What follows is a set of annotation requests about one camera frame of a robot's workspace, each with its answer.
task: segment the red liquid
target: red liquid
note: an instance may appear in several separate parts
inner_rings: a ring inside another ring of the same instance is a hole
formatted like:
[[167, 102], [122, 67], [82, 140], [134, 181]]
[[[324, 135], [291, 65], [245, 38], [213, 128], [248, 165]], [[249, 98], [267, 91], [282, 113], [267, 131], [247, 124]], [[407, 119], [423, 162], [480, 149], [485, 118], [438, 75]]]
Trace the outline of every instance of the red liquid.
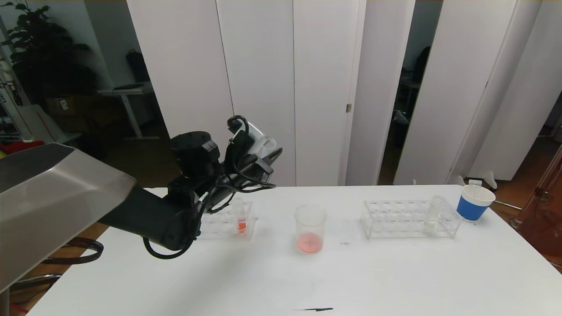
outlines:
[[297, 237], [297, 248], [306, 254], [320, 251], [322, 244], [322, 238], [315, 233], [304, 233]]

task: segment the plastic beaker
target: plastic beaker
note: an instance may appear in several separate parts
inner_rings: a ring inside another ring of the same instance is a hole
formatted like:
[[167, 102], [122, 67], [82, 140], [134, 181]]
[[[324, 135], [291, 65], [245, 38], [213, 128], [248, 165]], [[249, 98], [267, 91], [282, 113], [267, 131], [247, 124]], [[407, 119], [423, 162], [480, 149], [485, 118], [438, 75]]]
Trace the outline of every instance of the plastic beaker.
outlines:
[[294, 212], [297, 229], [297, 248], [314, 254], [324, 245], [324, 227], [328, 212], [320, 205], [302, 205]]

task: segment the white table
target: white table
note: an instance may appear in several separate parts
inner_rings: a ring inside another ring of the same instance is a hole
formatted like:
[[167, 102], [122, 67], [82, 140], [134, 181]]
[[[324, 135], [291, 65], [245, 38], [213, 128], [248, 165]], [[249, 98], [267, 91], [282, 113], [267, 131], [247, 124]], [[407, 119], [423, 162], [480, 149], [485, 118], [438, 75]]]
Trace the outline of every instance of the white table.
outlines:
[[[163, 188], [152, 192], [164, 195]], [[71, 267], [30, 316], [562, 315], [562, 276], [488, 209], [454, 240], [371, 240], [363, 200], [445, 197], [460, 186], [296, 187], [243, 195], [259, 220], [251, 241], [198, 240], [173, 260], [110, 228], [101, 258]], [[324, 249], [294, 247], [295, 208], [329, 212]]]
[[123, 105], [125, 106], [125, 110], [127, 111], [127, 116], [129, 117], [129, 121], [131, 122], [131, 126], [133, 127], [136, 135], [135, 137], [127, 137], [126, 139], [159, 139], [158, 136], [142, 136], [141, 128], [137, 122], [137, 118], [135, 117], [133, 108], [131, 107], [129, 96], [154, 92], [154, 89], [152, 88], [152, 84], [150, 82], [144, 82], [142, 84], [142, 86], [133, 89], [101, 89], [98, 90], [98, 93], [103, 96], [121, 97]]

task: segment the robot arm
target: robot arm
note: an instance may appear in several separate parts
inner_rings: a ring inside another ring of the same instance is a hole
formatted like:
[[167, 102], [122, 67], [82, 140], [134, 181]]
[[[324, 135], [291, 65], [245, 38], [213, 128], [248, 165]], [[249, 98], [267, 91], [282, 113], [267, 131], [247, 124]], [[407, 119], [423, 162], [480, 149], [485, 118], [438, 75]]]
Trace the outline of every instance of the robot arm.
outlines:
[[[228, 123], [235, 135], [223, 162], [206, 132], [171, 140], [182, 174], [168, 184], [164, 198], [56, 143], [0, 159], [0, 292], [98, 220], [142, 236], [150, 254], [171, 259], [196, 240], [203, 213], [219, 211], [222, 206], [213, 207], [226, 197], [275, 187], [265, 181], [282, 148], [261, 157], [255, 144], [265, 136], [241, 116]], [[161, 255], [149, 242], [179, 252]]]

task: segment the black bag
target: black bag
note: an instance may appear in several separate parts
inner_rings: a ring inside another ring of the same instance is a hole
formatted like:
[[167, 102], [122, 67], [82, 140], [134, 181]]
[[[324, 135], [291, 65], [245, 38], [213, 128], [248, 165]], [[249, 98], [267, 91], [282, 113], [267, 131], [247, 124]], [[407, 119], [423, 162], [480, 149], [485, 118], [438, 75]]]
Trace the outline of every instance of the black bag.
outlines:
[[129, 67], [131, 67], [131, 70], [133, 71], [135, 82], [150, 81], [148, 70], [146, 69], [146, 64], [144, 63], [144, 58], [142, 57], [141, 53], [138, 53], [134, 49], [131, 49], [126, 58]]

